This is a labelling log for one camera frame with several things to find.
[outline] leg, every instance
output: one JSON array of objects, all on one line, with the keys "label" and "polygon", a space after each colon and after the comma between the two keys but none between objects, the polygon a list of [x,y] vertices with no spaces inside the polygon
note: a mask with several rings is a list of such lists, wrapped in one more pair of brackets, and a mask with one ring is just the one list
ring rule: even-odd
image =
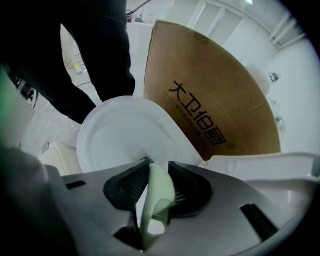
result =
[{"label": "leg", "polygon": [[[48,18],[43,27],[40,27],[36,18],[29,18],[27,23],[16,23],[18,26],[11,27],[6,33],[8,44],[4,60],[59,112],[77,123],[82,123],[95,104],[72,84],[65,69],[60,23],[52,18]],[[15,40],[13,33],[23,40]]]},{"label": "leg", "polygon": [[68,69],[72,69],[76,63],[75,56],[72,53],[73,40],[71,35],[63,25],[61,25],[60,29],[60,38],[64,64]]},{"label": "leg", "polygon": [[135,90],[125,10],[125,0],[80,0],[62,22],[77,42],[102,101]]}]

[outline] white ceramic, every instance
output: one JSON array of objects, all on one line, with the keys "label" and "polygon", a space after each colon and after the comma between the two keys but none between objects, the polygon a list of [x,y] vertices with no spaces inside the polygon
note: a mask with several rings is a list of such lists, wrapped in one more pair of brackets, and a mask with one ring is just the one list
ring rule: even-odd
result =
[{"label": "white ceramic", "polygon": [[109,99],[85,118],[76,141],[82,172],[93,172],[148,156],[163,169],[168,161],[198,165],[202,158],[163,108],[134,96]]},{"label": "white ceramic", "polygon": [[320,155],[315,153],[214,155],[199,167],[245,181],[292,215],[308,209],[320,184]]},{"label": "white ceramic", "polygon": [[76,148],[63,142],[50,142],[47,149],[39,153],[38,159],[43,165],[56,167],[60,176],[81,174]]}]

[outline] black vent slot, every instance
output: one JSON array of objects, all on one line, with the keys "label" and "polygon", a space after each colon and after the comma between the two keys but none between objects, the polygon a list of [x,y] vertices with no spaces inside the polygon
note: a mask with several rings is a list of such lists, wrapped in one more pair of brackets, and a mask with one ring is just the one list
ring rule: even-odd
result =
[{"label": "black vent slot", "polygon": [[115,208],[136,211],[136,203],[148,185],[149,166],[145,160],[106,181],[103,193]]},{"label": "black vent slot", "polygon": [[66,188],[68,190],[71,190],[71,189],[80,187],[80,186],[85,185],[85,184],[86,183],[83,180],[77,180],[77,181],[74,181],[74,182],[67,183],[67,184],[65,184],[65,186],[66,186]]},{"label": "black vent slot", "polygon": [[113,236],[123,243],[132,246],[138,250],[142,250],[142,239],[137,226],[136,213],[131,213],[128,220],[128,225],[120,228]]},{"label": "black vent slot", "polygon": [[170,218],[193,217],[209,202],[213,192],[204,177],[169,161],[168,173],[175,189],[175,205],[169,210]]},{"label": "black vent slot", "polygon": [[250,222],[262,242],[273,236],[278,231],[278,229],[255,204],[246,204],[240,207],[240,210]]}]

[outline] light green object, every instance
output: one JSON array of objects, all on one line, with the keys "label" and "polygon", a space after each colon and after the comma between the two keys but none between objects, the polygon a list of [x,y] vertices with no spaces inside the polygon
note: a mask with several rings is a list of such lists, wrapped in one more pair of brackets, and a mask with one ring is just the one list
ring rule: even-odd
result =
[{"label": "light green object", "polygon": [[158,238],[158,235],[148,232],[150,220],[159,221],[166,228],[168,226],[169,208],[175,204],[175,199],[175,187],[169,173],[162,170],[158,164],[151,163],[140,224],[143,250],[148,249]]}]

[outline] white toilet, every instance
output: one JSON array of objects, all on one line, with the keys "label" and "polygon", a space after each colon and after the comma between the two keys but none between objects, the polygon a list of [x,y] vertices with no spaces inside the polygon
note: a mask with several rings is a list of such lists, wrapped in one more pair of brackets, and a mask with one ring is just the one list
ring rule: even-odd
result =
[{"label": "white toilet", "polygon": [[82,172],[112,168],[144,157],[163,169],[168,161],[198,165],[202,158],[156,103],[135,96],[120,96],[97,106],[84,120],[76,152]]}]

